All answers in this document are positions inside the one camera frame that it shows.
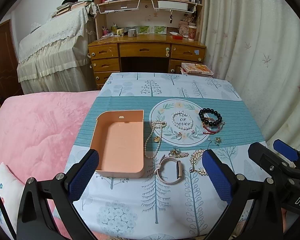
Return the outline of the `gold leaf hair comb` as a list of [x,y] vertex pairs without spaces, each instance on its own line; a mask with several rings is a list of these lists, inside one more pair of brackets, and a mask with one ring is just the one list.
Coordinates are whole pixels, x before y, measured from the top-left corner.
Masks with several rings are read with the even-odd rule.
[[200,149],[200,150],[195,150],[191,157],[190,157],[190,164],[191,167],[189,169],[190,173],[197,173],[201,176],[207,176],[207,171],[205,170],[205,168],[196,168],[196,165],[199,164],[199,162],[202,161],[202,156],[203,156],[204,150]]

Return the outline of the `blue flower drop earring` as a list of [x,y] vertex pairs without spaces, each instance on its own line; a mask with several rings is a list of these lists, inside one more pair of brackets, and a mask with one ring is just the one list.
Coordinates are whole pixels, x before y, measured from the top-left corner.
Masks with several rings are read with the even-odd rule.
[[216,146],[219,146],[220,143],[222,142],[220,137],[215,137],[215,138],[208,138],[208,144],[215,144]]

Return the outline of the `white embroidered pillow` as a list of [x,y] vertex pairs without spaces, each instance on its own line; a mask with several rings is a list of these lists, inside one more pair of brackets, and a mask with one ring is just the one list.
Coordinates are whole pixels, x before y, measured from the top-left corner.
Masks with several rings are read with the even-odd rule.
[[[17,218],[24,184],[4,164],[0,164],[0,197],[14,230],[17,230]],[[0,226],[12,238],[0,209]]]

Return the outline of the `pink bed blanket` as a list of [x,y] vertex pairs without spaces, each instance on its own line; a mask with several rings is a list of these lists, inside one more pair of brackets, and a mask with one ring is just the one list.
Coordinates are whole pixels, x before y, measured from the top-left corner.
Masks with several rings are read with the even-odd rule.
[[8,98],[0,108],[0,164],[24,185],[63,172],[98,91],[33,93]]

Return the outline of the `tree-print tablecloth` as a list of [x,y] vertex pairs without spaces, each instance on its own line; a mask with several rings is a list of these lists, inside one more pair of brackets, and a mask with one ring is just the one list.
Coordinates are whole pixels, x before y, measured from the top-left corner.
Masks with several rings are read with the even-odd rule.
[[94,101],[66,163],[88,151],[97,117],[142,110],[141,178],[95,172],[74,206],[89,229],[130,239],[182,239],[205,235],[226,207],[208,176],[192,165],[197,150],[214,151],[234,173],[264,181],[248,157],[263,136],[248,108],[225,80],[160,73],[113,73]]

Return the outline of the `pink plastic tray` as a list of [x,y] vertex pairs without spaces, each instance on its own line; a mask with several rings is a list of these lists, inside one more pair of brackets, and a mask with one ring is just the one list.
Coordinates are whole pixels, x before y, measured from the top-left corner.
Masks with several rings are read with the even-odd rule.
[[138,179],[144,174],[144,111],[106,111],[96,119],[90,148],[103,177]]

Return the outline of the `white floral curtain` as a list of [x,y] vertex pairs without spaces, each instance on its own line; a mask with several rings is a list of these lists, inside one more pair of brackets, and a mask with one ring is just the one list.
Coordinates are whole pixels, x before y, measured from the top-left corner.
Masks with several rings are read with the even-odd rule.
[[300,19],[285,0],[205,0],[205,64],[229,81],[264,139],[300,150]]

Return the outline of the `brown wooden door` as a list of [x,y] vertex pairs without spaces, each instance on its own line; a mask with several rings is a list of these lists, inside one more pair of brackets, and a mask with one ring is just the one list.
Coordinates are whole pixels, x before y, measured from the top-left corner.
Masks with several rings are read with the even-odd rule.
[[11,21],[6,20],[0,24],[0,103],[9,97],[23,94],[18,81],[17,66]]

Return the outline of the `red paper cup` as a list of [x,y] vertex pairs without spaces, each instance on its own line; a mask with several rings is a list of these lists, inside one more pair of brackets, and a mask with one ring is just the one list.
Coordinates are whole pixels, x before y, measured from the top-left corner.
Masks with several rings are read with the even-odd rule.
[[189,41],[194,41],[196,39],[197,27],[193,25],[188,26],[188,39]]

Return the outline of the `lace-covered piano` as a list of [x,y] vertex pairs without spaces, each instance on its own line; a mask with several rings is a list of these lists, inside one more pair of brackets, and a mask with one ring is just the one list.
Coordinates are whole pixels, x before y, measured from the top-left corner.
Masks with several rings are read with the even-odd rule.
[[24,94],[96,89],[88,45],[96,40],[94,4],[52,18],[19,43]]

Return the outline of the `wooden desk with drawers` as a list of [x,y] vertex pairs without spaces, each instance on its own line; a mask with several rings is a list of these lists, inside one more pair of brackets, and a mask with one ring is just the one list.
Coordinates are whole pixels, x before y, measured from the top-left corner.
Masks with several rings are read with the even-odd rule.
[[88,45],[90,68],[98,90],[112,73],[180,74],[181,64],[203,63],[206,45],[171,35],[145,34],[136,37],[107,37]]

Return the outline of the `metal mug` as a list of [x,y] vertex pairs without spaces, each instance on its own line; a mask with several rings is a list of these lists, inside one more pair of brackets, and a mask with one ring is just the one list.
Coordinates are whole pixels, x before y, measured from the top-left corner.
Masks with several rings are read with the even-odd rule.
[[137,37],[136,29],[128,29],[128,37]]

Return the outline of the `wooden bookshelf hutch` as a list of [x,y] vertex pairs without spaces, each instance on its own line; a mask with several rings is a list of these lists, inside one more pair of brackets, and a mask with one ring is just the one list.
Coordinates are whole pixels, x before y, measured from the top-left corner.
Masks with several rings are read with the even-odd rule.
[[96,37],[102,39],[116,29],[136,30],[138,34],[169,35],[175,31],[188,37],[196,29],[200,41],[204,0],[94,0]]

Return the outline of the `stack of books on piano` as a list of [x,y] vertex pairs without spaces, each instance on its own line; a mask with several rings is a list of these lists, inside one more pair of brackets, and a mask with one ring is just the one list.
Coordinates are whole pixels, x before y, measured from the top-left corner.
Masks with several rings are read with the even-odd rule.
[[63,3],[56,8],[51,18],[55,18],[77,7],[86,7],[91,3],[92,1],[64,0]]

